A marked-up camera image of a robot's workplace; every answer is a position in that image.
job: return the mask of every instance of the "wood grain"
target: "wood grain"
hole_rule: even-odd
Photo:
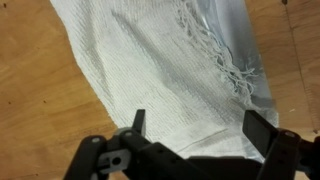
[[[280,126],[312,140],[320,126],[319,0],[246,3]],[[48,0],[0,0],[0,35],[0,179],[61,179],[83,137],[110,137],[116,127]]]

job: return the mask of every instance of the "wooden surface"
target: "wooden surface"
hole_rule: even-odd
[[[246,3],[280,125],[312,140],[320,128],[319,0]],[[116,127],[48,0],[0,0],[0,37],[0,179],[61,179],[83,137],[110,137]]]

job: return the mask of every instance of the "white cloth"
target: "white cloth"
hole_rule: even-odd
[[[247,156],[244,110],[260,109],[228,49],[198,18],[196,1],[51,2],[118,127],[131,126],[136,110],[146,109],[147,138],[183,157]]]

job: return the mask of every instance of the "white towel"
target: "white towel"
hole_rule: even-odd
[[[187,0],[51,0],[76,61],[118,127],[146,109],[147,138],[183,157],[248,156],[252,85]]]

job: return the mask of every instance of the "wooden floor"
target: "wooden floor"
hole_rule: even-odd
[[[280,125],[312,140],[320,129],[320,0],[246,3]],[[83,137],[110,137],[116,127],[48,0],[0,0],[0,37],[0,179],[61,179]]]

